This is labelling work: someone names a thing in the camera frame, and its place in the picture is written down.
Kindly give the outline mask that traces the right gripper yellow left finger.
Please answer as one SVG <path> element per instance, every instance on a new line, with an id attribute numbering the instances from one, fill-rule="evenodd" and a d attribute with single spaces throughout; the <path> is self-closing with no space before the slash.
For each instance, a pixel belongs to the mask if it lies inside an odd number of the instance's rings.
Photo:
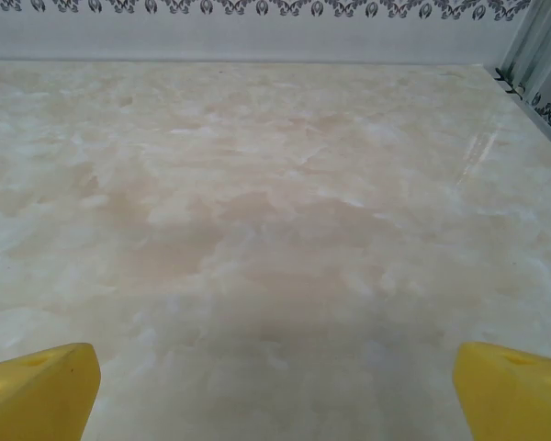
<path id="1" fill-rule="evenodd" d="M 0 362 L 0 440 L 81 439 L 100 380 L 88 343 Z"/>

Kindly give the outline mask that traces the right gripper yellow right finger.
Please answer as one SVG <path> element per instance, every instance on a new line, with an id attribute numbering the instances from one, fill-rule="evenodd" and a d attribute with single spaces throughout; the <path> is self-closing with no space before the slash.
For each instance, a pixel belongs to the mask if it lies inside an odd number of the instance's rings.
<path id="1" fill-rule="evenodd" d="M 551 358 L 467 342 L 453 382 L 475 440 L 551 440 Z"/>

